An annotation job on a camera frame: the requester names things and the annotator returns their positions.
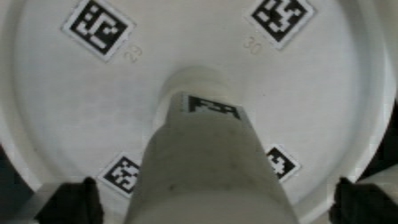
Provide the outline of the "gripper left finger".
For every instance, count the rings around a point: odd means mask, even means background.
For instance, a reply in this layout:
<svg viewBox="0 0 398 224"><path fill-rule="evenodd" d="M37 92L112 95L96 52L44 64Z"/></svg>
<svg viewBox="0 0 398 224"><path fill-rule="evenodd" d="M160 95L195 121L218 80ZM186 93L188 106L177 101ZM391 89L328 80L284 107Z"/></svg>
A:
<svg viewBox="0 0 398 224"><path fill-rule="evenodd" d="M105 210L92 177L80 182L48 184L0 224L105 224Z"/></svg>

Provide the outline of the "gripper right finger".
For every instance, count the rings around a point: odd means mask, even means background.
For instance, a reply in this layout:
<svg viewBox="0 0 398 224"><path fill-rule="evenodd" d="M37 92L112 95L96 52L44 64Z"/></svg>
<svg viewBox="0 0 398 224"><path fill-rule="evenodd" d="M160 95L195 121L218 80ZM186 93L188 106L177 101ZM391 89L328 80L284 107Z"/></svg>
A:
<svg viewBox="0 0 398 224"><path fill-rule="evenodd" d="M398 224L398 204L375 184L339 178L328 221L330 224Z"/></svg>

